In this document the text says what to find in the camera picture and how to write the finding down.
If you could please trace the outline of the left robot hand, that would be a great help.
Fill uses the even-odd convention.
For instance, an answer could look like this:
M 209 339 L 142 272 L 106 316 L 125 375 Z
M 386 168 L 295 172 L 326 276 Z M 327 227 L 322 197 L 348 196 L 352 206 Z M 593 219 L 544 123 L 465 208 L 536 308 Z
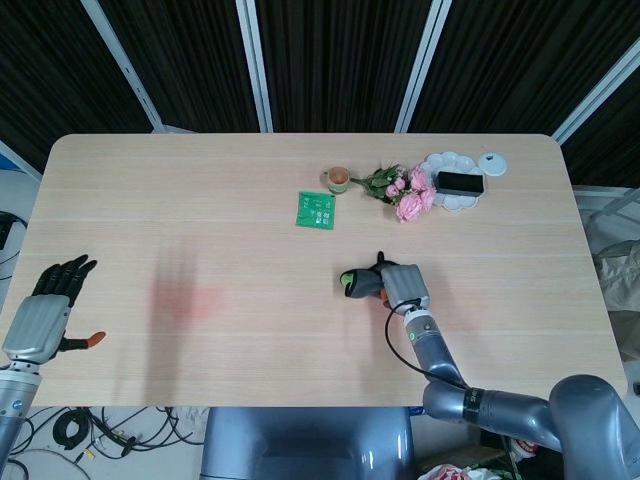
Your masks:
M 97 264 L 81 255 L 41 273 L 32 293 L 17 309 L 2 345 L 12 369 L 21 364 L 43 365 L 60 352 L 87 350 L 105 339 L 104 331 L 87 338 L 66 336 L 71 309 Z

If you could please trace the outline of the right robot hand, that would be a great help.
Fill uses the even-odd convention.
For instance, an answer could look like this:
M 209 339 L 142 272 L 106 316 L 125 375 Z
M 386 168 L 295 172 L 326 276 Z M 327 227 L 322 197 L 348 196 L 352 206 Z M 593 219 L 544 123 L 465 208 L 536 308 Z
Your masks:
M 381 278 L 391 309 L 399 312 L 411 305 L 429 307 L 429 292 L 416 264 L 389 266 L 381 271 Z

